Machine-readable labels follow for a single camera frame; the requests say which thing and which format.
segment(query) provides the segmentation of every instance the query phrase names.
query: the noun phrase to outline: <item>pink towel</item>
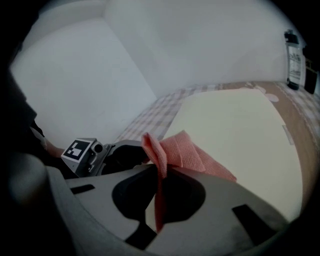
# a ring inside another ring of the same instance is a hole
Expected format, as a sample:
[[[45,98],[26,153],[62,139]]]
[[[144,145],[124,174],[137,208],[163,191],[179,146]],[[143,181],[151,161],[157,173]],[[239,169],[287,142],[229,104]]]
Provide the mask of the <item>pink towel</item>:
[[[158,232],[163,227],[162,216],[166,211],[162,195],[162,179],[167,176],[167,165],[191,169],[233,182],[237,180],[224,166],[193,144],[184,130],[161,141],[152,134],[145,133],[141,145],[158,169],[158,189],[155,194],[155,224]]]

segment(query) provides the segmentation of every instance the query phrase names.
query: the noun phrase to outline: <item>cream mat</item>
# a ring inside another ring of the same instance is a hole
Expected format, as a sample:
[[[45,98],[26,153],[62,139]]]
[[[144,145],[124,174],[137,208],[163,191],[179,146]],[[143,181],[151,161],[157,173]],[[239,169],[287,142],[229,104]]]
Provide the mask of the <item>cream mat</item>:
[[[302,174],[284,126],[259,90],[221,90],[187,97],[164,138],[185,130],[238,184],[292,221],[301,209]]]

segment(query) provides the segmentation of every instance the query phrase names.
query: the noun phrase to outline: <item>checkered tablecloth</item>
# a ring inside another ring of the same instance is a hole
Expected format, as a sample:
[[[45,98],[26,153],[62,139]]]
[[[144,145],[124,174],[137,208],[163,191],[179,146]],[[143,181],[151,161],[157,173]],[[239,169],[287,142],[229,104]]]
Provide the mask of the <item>checkered tablecloth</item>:
[[[299,106],[303,115],[307,119],[312,133],[320,139],[320,97],[316,94],[308,93],[302,86],[298,91],[287,87],[285,83],[277,82],[292,101]],[[157,99],[150,107],[145,109],[132,123],[123,131],[115,142],[122,140],[140,141],[144,133],[152,133],[159,140],[165,136],[173,119],[179,111],[183,99],[197,93],[219,90],[220,85],[194,86],[179,89],[171,94]]]

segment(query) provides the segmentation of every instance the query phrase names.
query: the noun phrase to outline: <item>white backdrop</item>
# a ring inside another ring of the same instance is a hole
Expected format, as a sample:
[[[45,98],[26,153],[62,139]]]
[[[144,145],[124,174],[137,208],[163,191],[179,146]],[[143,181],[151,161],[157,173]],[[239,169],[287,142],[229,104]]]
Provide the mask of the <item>white backdrop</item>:
[[[12,72],[56,146],[112,143],[156,99],[104,19],[66,26],[22,52]]]

